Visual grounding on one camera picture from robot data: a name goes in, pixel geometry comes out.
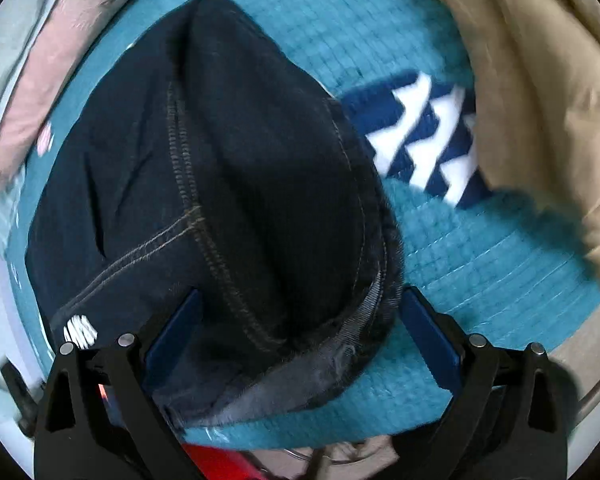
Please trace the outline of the dark denim jacket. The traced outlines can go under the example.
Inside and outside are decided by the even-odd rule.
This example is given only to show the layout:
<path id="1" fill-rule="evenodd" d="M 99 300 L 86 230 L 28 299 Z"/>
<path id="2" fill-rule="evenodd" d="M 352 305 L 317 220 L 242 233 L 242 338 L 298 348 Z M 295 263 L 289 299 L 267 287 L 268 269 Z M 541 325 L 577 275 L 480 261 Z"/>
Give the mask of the dark denim jacket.
<path id="1" fill-rule="evenodd" d="M 56 157 L 26 266 L 53 344 L 158 328 L 177 430 L 314 408 L 392 329 L 400 232 L 340 104 L 232 0 L 166 14 Z"/>

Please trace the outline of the beige folded garment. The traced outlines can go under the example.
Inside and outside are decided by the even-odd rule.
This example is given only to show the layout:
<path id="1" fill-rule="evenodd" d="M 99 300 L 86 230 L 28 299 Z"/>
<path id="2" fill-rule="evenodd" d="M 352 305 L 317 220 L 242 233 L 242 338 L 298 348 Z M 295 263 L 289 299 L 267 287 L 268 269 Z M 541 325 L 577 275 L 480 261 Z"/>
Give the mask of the beige folded garment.
<path id="1" fill-rule="evenodd" d="M 486 183 L 576 222 L 600 280 L 600 3 L 441 1 L 475 75 Z"/>

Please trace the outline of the teal quilted bedspread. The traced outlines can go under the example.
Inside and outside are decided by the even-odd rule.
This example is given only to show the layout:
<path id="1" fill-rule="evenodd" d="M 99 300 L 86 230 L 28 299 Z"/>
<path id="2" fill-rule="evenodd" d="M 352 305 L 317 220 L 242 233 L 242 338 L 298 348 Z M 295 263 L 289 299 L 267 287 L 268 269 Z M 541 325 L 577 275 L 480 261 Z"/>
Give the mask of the teal quilted bedspread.
<path id="1" fill-rule="evenodd" d="M 158 21 L 190 0 L 131 0 L 50 112 L 50 137 L 0 194 L 0 253 L 42 370 L 47 338 L 26 266 L 30 226 L 56 157 L 92 92 Z M 498 346 L 556 349 L 600 306 L 574 226 L 527 196 L 490 192 L 476 164 L 468 56 L 437 0 L 232 0 L 341 106 L 372 156 L 400 232 L 401 288 L 415 286 L 465 330 Z M 175 432 L 232 450 L 295 448 L 396 434 L 449 402 L 405 326 L 329 401 L 246 422 Z"/>

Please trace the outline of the pink embroidered pillow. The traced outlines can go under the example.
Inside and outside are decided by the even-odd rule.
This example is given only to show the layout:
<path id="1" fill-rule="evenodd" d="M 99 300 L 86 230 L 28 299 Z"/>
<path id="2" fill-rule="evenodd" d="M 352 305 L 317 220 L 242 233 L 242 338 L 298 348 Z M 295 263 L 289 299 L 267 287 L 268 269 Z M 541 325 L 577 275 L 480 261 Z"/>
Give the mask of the pink embroidered pillow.
<path id="1" fill-rule="evenodd" d="M 28 151 L 50 134 L 46 120 L 91 44 L 128 0 L 57 0 L 36 36 L 0 119 L 0 192 Z"/>

